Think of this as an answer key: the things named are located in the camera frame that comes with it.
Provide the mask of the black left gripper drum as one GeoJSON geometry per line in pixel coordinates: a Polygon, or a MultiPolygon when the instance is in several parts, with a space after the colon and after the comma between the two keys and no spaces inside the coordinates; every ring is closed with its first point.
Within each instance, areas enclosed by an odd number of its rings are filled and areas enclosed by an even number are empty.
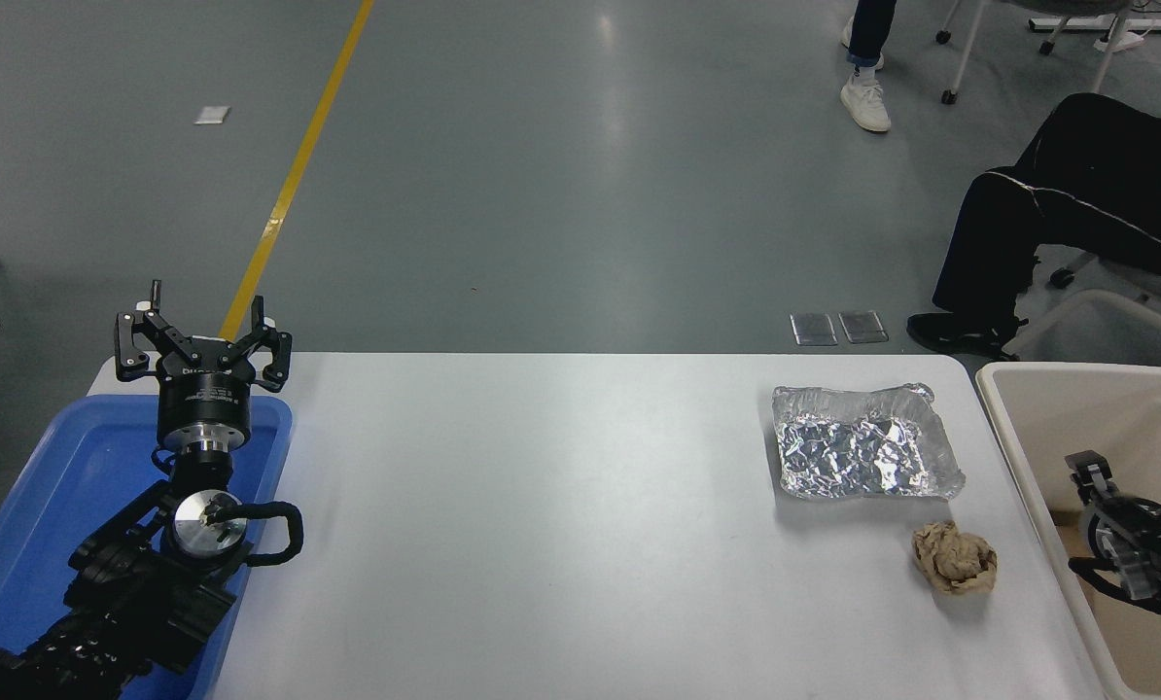
{"type": "Polygon", "coordinates": [[[224,449],[237,449],[251,435],[250,395],[255,369],[248,358],[217,338],[199,338],[199,365],[170,351],[157,362],[158,443],[188,449],[215,438],[224,449]]]}

